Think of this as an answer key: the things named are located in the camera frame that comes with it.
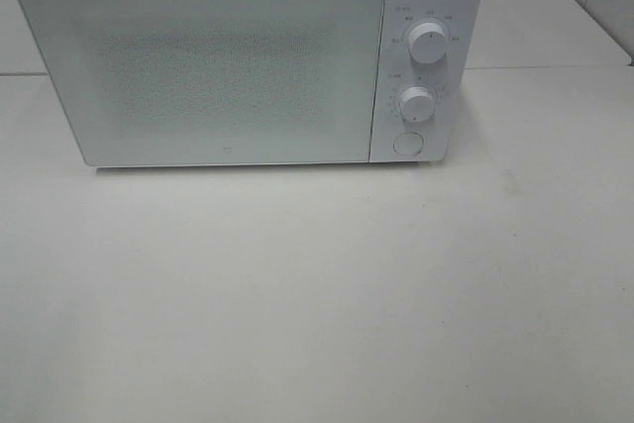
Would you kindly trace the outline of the white microwave door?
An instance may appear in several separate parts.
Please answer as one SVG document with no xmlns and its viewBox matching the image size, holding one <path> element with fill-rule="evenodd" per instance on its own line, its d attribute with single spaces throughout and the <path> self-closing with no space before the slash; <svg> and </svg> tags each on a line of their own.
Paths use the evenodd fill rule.
<svg viewBox="0 0 634 423">
<path fill-rule="evenodd" d="M 382 0 L 19 0 L 92 166 L 369 156 Z"/>
</svg>

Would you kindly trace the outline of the white microwave knob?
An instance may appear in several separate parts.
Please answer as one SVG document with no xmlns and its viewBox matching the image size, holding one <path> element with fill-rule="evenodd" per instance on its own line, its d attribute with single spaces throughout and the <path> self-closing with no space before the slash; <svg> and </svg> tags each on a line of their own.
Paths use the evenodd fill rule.
<svg viewBox="0 0 634 423">
<path fill-rule="evenodd" d="M 412 60 L 419 64 L 432 64 L 447 54 L 449 31 L 440 21 L 428 19 L 414 25 L 406 40 Z"/>
<path fill-rule="evenodd" d="M 402 92 L 399 99 L 401 118 L 408 123 L 422 123 L 435 113 L 437 98 L 427 87 L 412 86 Z"/>
</svg>

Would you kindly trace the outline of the white microwave oven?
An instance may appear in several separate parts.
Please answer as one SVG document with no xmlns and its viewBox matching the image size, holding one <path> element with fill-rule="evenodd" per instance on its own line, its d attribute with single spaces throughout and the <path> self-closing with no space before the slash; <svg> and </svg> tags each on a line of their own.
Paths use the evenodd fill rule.
<svg viewBox="0 0 634 423">
<path fill-rule="evenodd" d="M 438 161 L 480 0 L 18 0 L 95 167 Z"/>
</svg>

